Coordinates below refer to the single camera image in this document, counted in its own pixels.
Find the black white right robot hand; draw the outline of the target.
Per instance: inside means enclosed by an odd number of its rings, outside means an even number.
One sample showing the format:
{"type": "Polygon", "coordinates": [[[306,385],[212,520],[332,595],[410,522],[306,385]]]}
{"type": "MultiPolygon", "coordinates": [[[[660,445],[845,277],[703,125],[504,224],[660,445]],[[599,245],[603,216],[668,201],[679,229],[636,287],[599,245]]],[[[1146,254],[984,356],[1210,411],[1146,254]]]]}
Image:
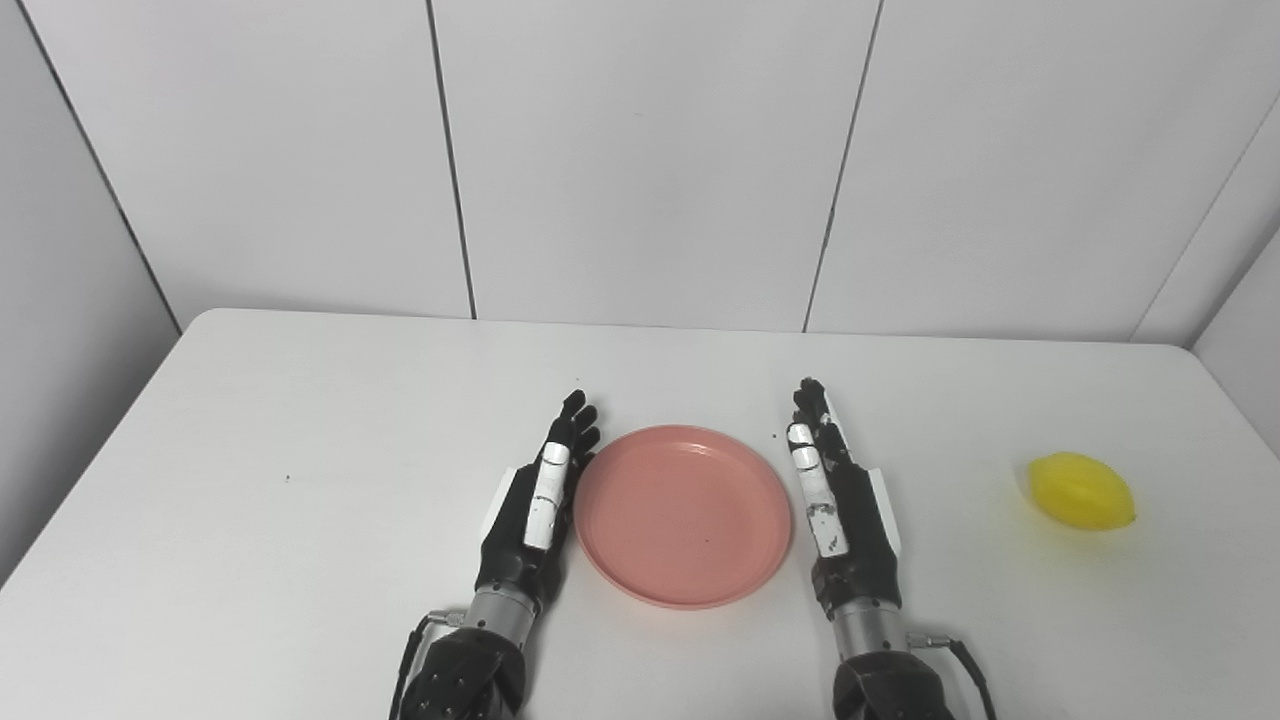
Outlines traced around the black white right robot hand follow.
{"type": "Polygon", "coordinates": [[[786,441],[818,552],[812,569],[818,605],[829,620],[860,600],[902,607],[899,556],[872,473],[850,454],[818,379],[803,378],[794,402],[786,441]]]}

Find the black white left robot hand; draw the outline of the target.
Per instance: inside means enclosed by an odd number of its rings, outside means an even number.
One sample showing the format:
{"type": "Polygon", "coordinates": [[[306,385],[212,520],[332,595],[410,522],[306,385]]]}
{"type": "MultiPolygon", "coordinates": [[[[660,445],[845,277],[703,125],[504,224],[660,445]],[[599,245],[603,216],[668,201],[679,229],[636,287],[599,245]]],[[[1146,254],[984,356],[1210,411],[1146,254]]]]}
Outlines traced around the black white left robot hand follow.
{"type": "Polygon", "coordinates": [[[564,579],[563,550],[582,471],[602,438],[598,410],[575,389],[552,421],[535,459],[515,470],[481,542],[475,588],[503,585],[527,596],[536,612],[564,579]]]}

